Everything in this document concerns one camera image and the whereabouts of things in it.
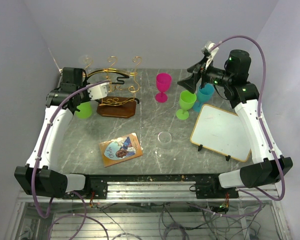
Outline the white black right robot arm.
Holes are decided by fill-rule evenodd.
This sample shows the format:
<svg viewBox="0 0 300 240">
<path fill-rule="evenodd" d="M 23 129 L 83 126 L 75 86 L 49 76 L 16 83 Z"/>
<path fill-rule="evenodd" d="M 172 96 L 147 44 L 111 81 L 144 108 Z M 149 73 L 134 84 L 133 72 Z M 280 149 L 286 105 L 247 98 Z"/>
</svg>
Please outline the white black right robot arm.
<svg viewBox="0 0 300 240">
<path fill-rule="evenodd" d="M 213 66 L 213 50 L 203 50 L 203 58 L 187 69 L 190 76 L 178 81 L 178 85 L 194 93 L 197 83 L 201 86 L 212 84 L 224 89 L 226 100 L 238 115 L 246 133 L 251 153 L 252 165 L 236 171 L 221 173 L 219 181 L 210 186 L 211 194 L 223 197 L 228 188 L 246 187 L 258 191 L 262 186 L 281 183 L 282 200 L 286 193 L 285 174 L 293 166 L 290 157 L 285 157 L 277 147 L 262 110 L 262 94 L 248 81 L 251 57 L 247 51 L 231 50 L 224 68 Z"/>
</svg>

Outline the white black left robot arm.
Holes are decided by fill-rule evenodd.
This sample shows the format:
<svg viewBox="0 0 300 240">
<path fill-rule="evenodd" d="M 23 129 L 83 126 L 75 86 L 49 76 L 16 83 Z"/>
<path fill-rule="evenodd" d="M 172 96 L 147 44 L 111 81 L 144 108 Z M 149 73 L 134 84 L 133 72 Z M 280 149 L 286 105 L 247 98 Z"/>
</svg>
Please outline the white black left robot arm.
<svg viewBox="0 0 300 240">
<path fill-rule="evenodd" d="M 25 166 L 18 166 L 14 176 L 27 195 L 62 198 L 70 191 L 72 180 L 60 172 L 58 157 L 61 142 L 78 106 L 89 100 L 87 91 L 71 96 L 87 86 L 86 71 L 65 67 L 59 87 L 46 96 L 42 129 Z"/>
</svg>

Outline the light green plastic wine glass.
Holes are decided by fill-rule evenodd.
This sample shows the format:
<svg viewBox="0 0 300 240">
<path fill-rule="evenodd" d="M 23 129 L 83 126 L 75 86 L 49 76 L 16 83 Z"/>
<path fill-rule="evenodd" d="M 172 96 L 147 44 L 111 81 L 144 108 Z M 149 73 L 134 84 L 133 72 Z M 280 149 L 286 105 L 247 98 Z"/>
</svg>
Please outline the light green plastic wine glass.
<svg viewBox="0 0 300 240">
<path fill-rule="evenodd" d="M 92 106 L 90 102 L 81 103 L 77 110 L 75 111 L 75 115 L 79 119 L 87 119 L 93 114 Z"/>
</svg>

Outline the clear wine glass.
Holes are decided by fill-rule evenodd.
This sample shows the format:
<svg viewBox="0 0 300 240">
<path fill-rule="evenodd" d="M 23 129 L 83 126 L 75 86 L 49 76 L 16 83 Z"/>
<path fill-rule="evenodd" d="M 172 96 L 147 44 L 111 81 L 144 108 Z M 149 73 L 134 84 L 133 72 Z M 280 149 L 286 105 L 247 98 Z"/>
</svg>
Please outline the clear wine glass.
<svg viewBox="0 0 300 240">
<path fill-rule="evenodd" d="M 161 149 L 169 149 L 172 144 L 172 135 L 168 131 L 161 131 L 157 135 L 157 146 Z"/>
</svg>

